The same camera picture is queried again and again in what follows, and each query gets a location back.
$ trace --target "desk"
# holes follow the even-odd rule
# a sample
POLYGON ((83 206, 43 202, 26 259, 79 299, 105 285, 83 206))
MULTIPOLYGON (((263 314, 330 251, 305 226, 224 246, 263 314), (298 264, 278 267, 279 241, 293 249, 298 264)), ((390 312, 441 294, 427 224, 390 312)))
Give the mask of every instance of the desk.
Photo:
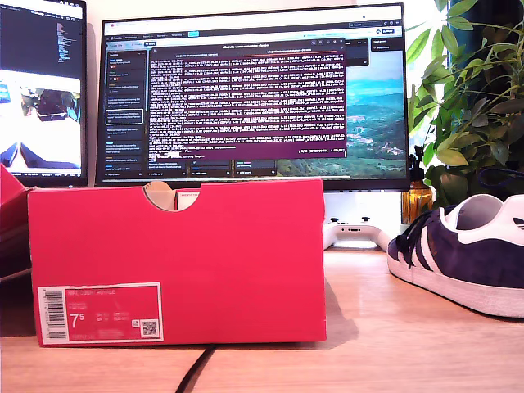
MULTIPOLYGON (((193 391, 524 391, 522 321, 402 282, 381 251, 332 249, 325 272, 327 341, 220 346, 193 391)), ((18 328, 34 331, 27 315, 17 314, 18 328)), ((1 343, 2 392, 173 392, 203 351, 42 349, 33 336, 1 343)))

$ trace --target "sneaker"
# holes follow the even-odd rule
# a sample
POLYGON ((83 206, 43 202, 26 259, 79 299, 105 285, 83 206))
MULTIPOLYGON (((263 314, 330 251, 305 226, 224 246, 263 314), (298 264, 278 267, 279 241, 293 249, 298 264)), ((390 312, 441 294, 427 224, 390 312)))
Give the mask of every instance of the sneaker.
POLYGON ((524 195, 429 210, 387 251, 392 274, 484 314, 524 318, 524 195))

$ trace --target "white controller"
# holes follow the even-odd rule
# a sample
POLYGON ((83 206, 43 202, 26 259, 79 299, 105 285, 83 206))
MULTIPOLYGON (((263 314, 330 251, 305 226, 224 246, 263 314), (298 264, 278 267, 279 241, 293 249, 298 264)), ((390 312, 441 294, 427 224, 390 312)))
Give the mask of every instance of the white controller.
POLYGON ((366 223, 332 222, 323 226, 323 247, 326 250, 340 240, 370 240, 387 252, 391 237, 381 229, 366 223))

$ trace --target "black cable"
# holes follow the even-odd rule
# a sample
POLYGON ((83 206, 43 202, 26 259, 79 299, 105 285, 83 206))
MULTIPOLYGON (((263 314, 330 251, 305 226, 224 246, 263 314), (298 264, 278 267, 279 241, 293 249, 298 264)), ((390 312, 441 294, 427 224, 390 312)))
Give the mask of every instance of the black cable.
POLYGON ((211 357, 213 352, 215 352, 216 348, 217 348, 216 344, 211 344, 206 348, 204 352, 202 352, 202 355, 200 355, 200 357, 196 360, 196 362, 187 371, 183 380, 178 385, 178 388, 175 391, 175 393, 184 393, 186 391, 191 380, 195 377, 195 375, 197 375, 200 368, 206 365, 207 360, 211 357))
POLYGON ((514 180, 524 180, 524 173, 504 168, 486 168, 478 174, 478 183, 482 187, 489 189, 506 187, 514 180), (487 174, 506 174, 508 178, 496 184, 489 184, 483 179, 487 174))

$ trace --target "size label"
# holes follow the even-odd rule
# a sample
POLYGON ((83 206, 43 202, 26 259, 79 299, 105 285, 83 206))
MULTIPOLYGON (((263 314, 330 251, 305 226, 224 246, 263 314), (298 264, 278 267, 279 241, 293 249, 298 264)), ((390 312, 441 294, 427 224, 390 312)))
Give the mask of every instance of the size label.
POLYGON ((39 287, 43 344, 163 341, 160 283, 39 287))

